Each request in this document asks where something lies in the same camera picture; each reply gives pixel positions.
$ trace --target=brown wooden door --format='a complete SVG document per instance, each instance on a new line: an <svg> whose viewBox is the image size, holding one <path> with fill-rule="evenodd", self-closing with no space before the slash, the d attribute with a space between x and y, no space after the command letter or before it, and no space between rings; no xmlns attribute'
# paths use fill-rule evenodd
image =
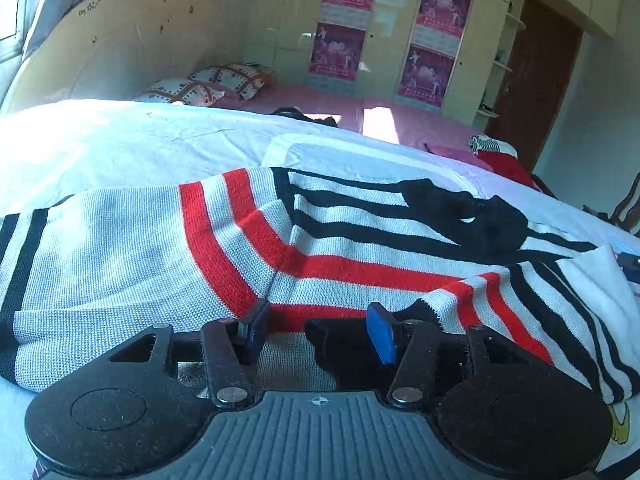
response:
<svg viewBox="0 0 640 480"><path fill-rule="evenodd" d="M535 166L569 84L582 31L540 0L525 0L509 67L487 135L506 140L527 171Z"/></svg>

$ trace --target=metal screw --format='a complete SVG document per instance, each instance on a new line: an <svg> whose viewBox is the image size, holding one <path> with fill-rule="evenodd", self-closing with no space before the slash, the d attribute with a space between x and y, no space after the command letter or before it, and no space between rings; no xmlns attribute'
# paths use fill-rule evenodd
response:
<svg viewBox="0 0 640 480"><path fill-rule="evenodd" d="M395 402L411 404L412 402L418 402L422 399L422 392L418 388L404 386L402 388L396 388L391 396Z"/></svg>
<svg viewBox="0 0 640 480"><path fill-rule="evenodd" d="M216 393L216 397L220 402L225 404L233 404L235 402L242 402L249 396L246 390L238 388L237 386L229 386L222 388Z"/></svg>

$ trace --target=black and white striped cloth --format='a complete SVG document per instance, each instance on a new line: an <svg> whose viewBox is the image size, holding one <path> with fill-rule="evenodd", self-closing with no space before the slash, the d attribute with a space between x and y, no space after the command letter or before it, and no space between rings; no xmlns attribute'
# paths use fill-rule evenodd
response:
<svg viewBox="0 0 640 480"><path fill-rule="evenodd" d="M518 158L518 152L508 142L492 139L486 135L474 135L469 139L468 144L475 155L482 150L484 152L506 153Z"/></svg>
<svg viewBox="0 0 640 480"><path fill-rule="evenodd" d="M640 388L640 314L610 248L429 180L253 168L92 190L6 216L0 260L0 374L31 390L153 323L197 330L258 297L273 331L298 334L309 317L423 298L446 332L485 324L608 403Z"/></svg>

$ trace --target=white shelf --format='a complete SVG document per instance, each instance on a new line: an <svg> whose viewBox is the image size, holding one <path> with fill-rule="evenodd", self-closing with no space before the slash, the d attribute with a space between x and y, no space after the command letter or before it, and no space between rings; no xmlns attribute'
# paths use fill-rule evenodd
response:
<svg viewBox="0 0 640 480"><path fill-rule="evenodd" d="M490 112L489 110L478 110L476 112L478 115L482 115L482 117L489 117L490 119L497 119L500 115Z"/></svg>
<svg viewBox="0 0 640 480"><path fill-rule="evenodd" d="M522 30L527 28L527 25L525 25L524 22L519 17L515 16L514 14L511 14L510 12L507 12L507 18L509 18L510 20L513 20L514 22L516 22L518 24L518 28L521 28Z"/></svg>
<svg viewBox="0 0 640 480"><path fill-rule="evenodd" d="M500 61L494 61L494 65L500 67L503 70L506 70L507 72L513 72L513 70L511 70L511 68L509 68L505 64L501 63Z"/></svg>

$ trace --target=yellow cartoon print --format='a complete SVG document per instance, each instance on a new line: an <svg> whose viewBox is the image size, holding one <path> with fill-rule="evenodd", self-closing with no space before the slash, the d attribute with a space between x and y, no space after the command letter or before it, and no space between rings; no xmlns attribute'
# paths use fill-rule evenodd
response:
<svg viewBox="0 0 640 480"><path fill-rule="evenodd" d="M611 413L611 418L613 420L613 431L611 433L611 439L616 441L618 444L626 444L629 440L629 429L630 429L630 413L629 406L625 402L625 416L622 418L622 422L620 422L616 411L613 406L607 406L609 412Z"/></svg>

